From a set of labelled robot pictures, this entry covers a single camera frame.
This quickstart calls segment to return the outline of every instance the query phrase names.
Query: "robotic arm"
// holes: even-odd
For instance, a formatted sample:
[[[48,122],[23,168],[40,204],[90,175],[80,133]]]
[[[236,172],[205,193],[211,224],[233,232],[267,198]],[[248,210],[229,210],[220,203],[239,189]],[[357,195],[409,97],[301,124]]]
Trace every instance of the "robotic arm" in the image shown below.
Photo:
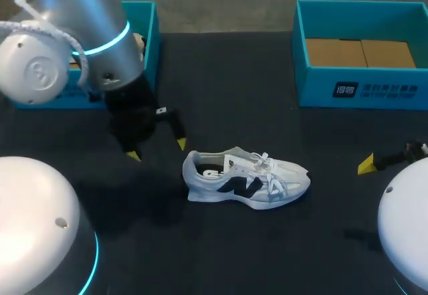
[[[139,160],[138,142],[163,120],[184,149],[186,135],[178,113],[159,109],[143,74],[142,44],[120,2],[35,0],[32,7],[25,0],[14,1],[34,20],[0,23],[0,28],[13,31],[0,45],[2,93],[24,104],[53,100],[68,81],[72,55],[82,70],[78,85],[89,100],[105,102],[110,132],[124,152]]]

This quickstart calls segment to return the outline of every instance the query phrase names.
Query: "blue storage box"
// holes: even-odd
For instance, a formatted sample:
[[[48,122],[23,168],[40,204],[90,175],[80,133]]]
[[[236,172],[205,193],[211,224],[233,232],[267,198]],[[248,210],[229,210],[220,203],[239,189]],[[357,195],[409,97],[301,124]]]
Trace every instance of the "blue storage box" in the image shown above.
[[[407,42],[416,68],[311,66],[306,39]],[[424,3],[298,1],[292,51],[300,106],[428,110]]]
[[[122,2],[122,5],[130,22],[131,30],[147,39],[144,75],[154,91],[161,45],[156,5],[153,2],[144,1],[127,1]],[[79,77],[79,69],[70,70],[70,79],[64,91],[55,100],[46,104],[15,103],[15,105],[20,109],[104,109],[103,101],[93,103],[88,101],[85,93],[77,86]]]

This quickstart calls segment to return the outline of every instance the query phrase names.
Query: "blue led ring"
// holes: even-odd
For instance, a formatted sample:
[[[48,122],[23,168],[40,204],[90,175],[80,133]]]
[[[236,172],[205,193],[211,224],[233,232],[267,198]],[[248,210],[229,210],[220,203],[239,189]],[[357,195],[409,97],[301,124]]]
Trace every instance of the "blue led ring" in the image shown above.
[[[85,55],[90,56],[92,54],[96,54],[96,53],[100,53],[103,52],[104,50],[107,50],[108,48],[112,47],[113,45],[117,44],[121,39],[123,39],[125,37],[125,35],[129,32],[130,29],[130,24],[129,21],[126,22],[126,26],[124,28],[124,30],[122,31],[122,33],[120,33],[118,36],[116,36],[113,40],[111,40],[110,42],[101,45],[100,47],[96,47],[95,49],[92,50],[88,50],[85,51]],[[78,56],[79,53],[78,52],[73,52],[74,56]]]
[[[92,281],[92,279],[94,278],[94,275],[95,275],[96,266],[98,265],[98,253],[99,253],[99,249],[98,249],[98,238],[96,237],[96,233],[95,233],[95,242],[96,242],[96,254],[95,254],[94,267],[92,268],[91,274],[89,275],[89,278],[86,281],[85,286],[83,286],[82,290],[80,291],[80,293],[78,295],[83,295],[86,292],[86,290],[88,289],[88,287],[91,284],[91,281]]]

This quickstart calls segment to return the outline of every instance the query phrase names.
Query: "sneaker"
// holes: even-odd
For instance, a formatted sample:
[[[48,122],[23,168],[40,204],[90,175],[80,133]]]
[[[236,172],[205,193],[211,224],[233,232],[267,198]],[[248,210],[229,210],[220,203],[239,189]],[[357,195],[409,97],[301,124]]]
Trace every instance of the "sneaker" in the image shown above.
[[[183,178],[189,201],[238,200],[257,210],[294,201],[310,185],[305,168],[239,147],[223,153],[192,151],[183,163]]]

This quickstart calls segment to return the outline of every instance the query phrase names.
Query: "white cable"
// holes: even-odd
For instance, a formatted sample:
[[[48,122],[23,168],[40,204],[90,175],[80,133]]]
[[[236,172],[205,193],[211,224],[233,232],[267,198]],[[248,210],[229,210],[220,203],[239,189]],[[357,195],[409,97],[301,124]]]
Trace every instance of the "white cable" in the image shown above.
[[[14,0],[14,2],[33,16],[40,23],[40,26],[29,26],[18,22],[9,22],[9,21],[0,21],[0,28],[8,29],[11,31],[21,30],[21,31],[30,31],[36,32],[44,35],[48,35],[55,39],[64,39],[66,40],[78,53],[80,59],[80,67],[82,73],[78,80],[77,85],[82,88],[87,94],[89,94],[89,88],[86,85],[86,80],[88,79],[89,74],[89,62],[83,50],[83,47],[80,43],[72,37],[70,34],[61,31],[60,29],[53,26],[51,23],[46,21],[26,0]]]

